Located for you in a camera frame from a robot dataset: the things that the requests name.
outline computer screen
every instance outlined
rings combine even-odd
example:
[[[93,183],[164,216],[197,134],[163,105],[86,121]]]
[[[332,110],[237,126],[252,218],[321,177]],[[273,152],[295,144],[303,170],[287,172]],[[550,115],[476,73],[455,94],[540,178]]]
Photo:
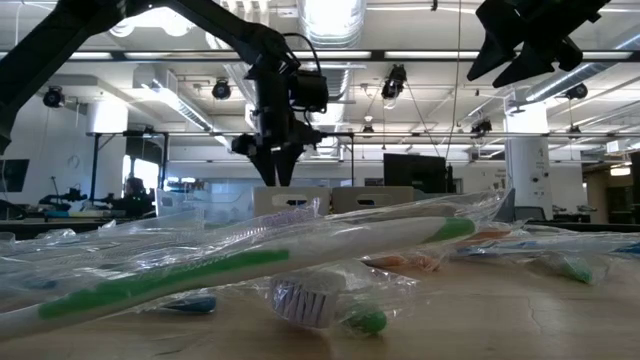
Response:
[[[0,192],[22,192],[29,160],[0,160]]]

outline window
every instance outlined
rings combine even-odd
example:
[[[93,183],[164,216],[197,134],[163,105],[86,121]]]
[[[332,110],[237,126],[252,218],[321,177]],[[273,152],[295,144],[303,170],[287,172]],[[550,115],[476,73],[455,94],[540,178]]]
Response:
[[[131,172],[131,163],[133,162],[133,173]],[[160,166],[149,161],[140,159],[131,159],[129,155],[125,155],[122,159],[122,188],[124,190],[124,182],[131,175],[142,179],[144,187],[149,189],[156,189],[158,187],[158,175],[160,174]]]
[[[147,190],[158,188],[158,174],[160,174],[158,164],[140,159],[136,159],[133,163],[133,176],[142,179]]]

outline white toothbrush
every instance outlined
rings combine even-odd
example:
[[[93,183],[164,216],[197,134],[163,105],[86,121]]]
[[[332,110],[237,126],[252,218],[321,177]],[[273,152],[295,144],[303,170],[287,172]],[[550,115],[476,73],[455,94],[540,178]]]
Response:
[[[308,236],[296,234],[262,240],[244,250],[214,252],[196,261],[106,280],[54,301],[1,314],[0,340],[90,321],[178,292],[449,240],[474,231],[474,223],[464,218],[424,217],[360,225],[332,223],[324,231]]]

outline table surface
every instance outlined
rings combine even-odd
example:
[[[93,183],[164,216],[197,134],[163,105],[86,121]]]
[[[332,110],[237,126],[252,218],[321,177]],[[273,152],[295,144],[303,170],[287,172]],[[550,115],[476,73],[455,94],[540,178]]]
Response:
[[[640,287],[588,286],[516,266],[457,262],[411,272],[425,295],[382,335],[294,328],[255,302],[216,313],[125,314],[0,344],[2,359],[637,359]]]

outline white column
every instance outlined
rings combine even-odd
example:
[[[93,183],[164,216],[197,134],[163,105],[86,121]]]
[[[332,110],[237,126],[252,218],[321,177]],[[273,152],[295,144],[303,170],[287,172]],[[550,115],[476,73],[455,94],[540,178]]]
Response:
[[[544,103],[517,108],[505,99],[505,132],[546,133],[547,110]],[[544,209],[545,217],[553,218],[551,179],[549,177],[549,142],[545,137],[510,138],[506,142],[507,178],[516,189],[516,206],[534,206]]]
[[[129,110],[121,101],[101,101],[88,105],[87,126],[89,132],[109,133],[127,130]],[[109,135],[100,139],[104,143]],[[103,198],[109,193],[120,197],[122,192],[122,159],[126,151],[127,140],[116,136],[98,153],[98,172],[96,177],[96,198]],[[91,173],[91,161],[87,164]]]

